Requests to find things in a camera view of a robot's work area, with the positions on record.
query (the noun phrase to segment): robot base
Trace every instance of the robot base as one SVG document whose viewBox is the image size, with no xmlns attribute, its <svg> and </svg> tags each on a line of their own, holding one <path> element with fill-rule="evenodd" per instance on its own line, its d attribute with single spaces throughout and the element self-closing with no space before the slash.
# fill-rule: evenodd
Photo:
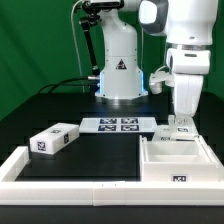
<svg viewBox="0 0 224 224">
<path fill-rule="evenodd" d="M 104 103 L 109 105 L 136 105 L 138 103 L 145 103 L 148 100 L 148 93 L 142 94 L 139 97 L 132 99 L 110 99 L 103 96 L 95 95 L 96 101 L 98 103 Z"/>
</svg>

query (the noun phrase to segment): white box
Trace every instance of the white box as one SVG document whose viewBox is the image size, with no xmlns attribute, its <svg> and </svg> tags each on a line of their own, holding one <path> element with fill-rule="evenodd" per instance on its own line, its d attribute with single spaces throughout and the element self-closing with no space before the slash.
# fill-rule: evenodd
<svg viewBox="0 0 224 224">
<path fill-rule="evenodd" d="M 151 141 L 140 137 L 141 181 L 219 182 L 224 167 L 199 136 L 195 141 Z"/>
<path fill-rule="evenodd" d="M 30 138 L 30 149 L 32 152 L 53 155 L 78 137 L 78 125 L 57 123 Z"/>
</svg>

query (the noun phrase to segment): white platform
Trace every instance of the white platform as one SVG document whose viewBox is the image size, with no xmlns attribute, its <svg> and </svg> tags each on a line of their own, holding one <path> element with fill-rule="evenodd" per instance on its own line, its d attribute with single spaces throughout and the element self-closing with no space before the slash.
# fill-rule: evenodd
<svg viewBox="0 0 224 224">
<path fill-rule="evenodd" d="M 1 205 L 224 205 L 224 182 L 13 182 L 29 161 L 18 147 L 0 168 Z"/>
<path fill-rule="evenodd" d="M 138 133 L 155 132 L 154 117 L 83 118 L 80 133 Z"/>
</svg>

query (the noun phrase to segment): warning label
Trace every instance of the warning label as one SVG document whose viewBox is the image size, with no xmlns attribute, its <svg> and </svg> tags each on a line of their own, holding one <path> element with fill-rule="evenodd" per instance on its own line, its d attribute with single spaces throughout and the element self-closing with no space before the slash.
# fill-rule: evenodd
<svg viewBox="0 0 224 224">
<path fill-rule="evenodd" d="M 124 61 L 121 59 L 119 64 L 117 65 L 116 69 L 127 69 Z"/>
</svg>

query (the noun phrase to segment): black cable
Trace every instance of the black cable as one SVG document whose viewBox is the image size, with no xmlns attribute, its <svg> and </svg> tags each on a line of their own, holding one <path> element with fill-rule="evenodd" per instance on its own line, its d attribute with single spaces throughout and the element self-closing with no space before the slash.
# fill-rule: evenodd
<svg viewBox="0 0 224 224">
<path fill-rule="evenodd" d="M 67 84 L 67 83 L 49 84 L 49 85 L 46 85 L 46 86 L 42 87 L 42 88 L 38 91 L 37 94 L 40 94 L 44 89 L 46 89 L 46 88 L 48 88 L 48 87 L 50 87 L 50 86 L 57 86 L 57 87 L 59 87 L 59 86 L 96 86 L 96 84 L 91 84 L 91 83 L 89 83 L 89 84 Z"/>
<path fill-rule="evenodd" d="M 80 77 L 80 78 L 72 78 L 72 79 L 66 79 L 58 84 L 54 84 L 54 86 L 48 91 L 48 93 L 52 93 L 60 84 L 68 83 L 68 82 L 75 82 L 75 81 L 82 81 L 82 80 L 88 80 L 88 77 Z"/>
</svg>

